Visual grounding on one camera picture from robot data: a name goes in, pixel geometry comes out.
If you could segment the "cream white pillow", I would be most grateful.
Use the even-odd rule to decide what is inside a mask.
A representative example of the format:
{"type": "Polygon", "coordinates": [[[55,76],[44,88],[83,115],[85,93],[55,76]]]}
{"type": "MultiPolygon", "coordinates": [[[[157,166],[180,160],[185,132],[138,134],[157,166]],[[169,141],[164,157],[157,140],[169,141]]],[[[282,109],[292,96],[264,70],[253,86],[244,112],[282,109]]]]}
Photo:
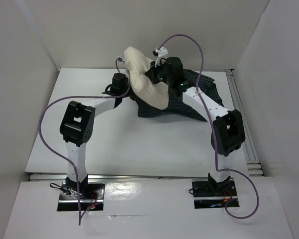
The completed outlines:
{"type": "Polygon", "coordinates": [[[124,58],[136,96],[152,107],[166,109],[169,103],[168,85],[163,82],[153,84],[145,75],[152,60],[131,46],[124,51],[124,58]]]}

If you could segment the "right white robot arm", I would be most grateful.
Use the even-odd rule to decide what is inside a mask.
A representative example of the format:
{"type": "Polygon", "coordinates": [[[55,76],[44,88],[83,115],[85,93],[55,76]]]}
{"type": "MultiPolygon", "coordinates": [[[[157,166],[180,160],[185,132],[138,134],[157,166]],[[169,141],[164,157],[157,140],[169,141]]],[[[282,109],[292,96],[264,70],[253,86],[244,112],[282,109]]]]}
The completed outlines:
{"type": "Polygon", "coordinates": [[[193,108],[211,125],[211,146],[215,151],[215,167],[208,174],[207,189],[212,195],[219,195],[230,181],[230,169],[236,151],[245,141],[242,115],[238,110],[229,110],[215,102],[199,87],[201,75],[183,69],[177,57],[152,61],[145,73],[153,84],[166,83],[173,97],[193,108]]]}

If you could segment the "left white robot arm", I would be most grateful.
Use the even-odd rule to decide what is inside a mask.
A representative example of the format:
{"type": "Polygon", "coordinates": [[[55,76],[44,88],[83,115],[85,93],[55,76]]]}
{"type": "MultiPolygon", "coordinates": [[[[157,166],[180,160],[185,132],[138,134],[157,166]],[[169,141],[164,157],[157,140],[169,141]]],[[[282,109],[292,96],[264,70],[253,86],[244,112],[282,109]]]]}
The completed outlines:
{"type": "Polygon", "coordinates": [[[60,126],[60,133],[66,143],[67,158],[70,160],[66,176],[66,186],[78,199],[89,195],[88,173],[86,170],[86,146],[90,140],[94,119],[98,115],[115,109],[129,92],[128,77],[115,73],[112,83],[100,97],[80,103],[71,101],[60,126]]]}

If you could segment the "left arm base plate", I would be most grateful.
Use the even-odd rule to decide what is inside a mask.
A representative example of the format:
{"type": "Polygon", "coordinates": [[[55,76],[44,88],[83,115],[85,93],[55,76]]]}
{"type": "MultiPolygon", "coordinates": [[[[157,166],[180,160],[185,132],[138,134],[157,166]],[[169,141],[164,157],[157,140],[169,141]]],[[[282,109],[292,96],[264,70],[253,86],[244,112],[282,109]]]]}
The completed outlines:
{"type": "Polygon", "coordinates": [[[81,210],[85,211],[90,207],[90,211],[102,211],[104,208],[104,183],[87,184],[83,189],[83,193],[78,194],[73,188],[66,186],[65,182],[61,185],[50,183],[53,189],[60,191],[58,199],[58,212],[73,212],[78,211],[78,196],[80,198],[81,210]]]}

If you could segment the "aluminium front rail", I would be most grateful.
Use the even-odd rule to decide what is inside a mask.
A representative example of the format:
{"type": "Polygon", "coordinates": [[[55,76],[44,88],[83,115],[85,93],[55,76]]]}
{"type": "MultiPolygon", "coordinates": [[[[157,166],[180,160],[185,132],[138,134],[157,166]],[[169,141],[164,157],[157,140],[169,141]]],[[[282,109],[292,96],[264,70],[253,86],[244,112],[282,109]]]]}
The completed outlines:
{"type": "MultiPolygon", "coordinates": [[[[31,174],[30,181],[59,181],[65,180],[65,174],[31,174]]],[[[135,181],[135,180],[176,180],[190,179],[193,181],[207,181],[207,177],[174,177],[174,176],[118,176],[118,175],[89,175],[89,182],[105,181],[135,181]]]]}

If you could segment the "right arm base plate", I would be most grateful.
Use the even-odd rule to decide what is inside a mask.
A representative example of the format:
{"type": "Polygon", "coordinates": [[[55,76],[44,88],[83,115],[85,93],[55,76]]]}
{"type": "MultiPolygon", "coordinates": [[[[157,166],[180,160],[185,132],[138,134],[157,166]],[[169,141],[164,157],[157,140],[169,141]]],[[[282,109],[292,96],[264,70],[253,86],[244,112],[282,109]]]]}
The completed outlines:
{"type": "Polygon", "coordinates": [[[219,191],[213,191],[207,179],[192,179],[192,186],[188,190],[193,196],[195,209],[214,209],[240,207],[236,185],[233,179],[219,191]]]}

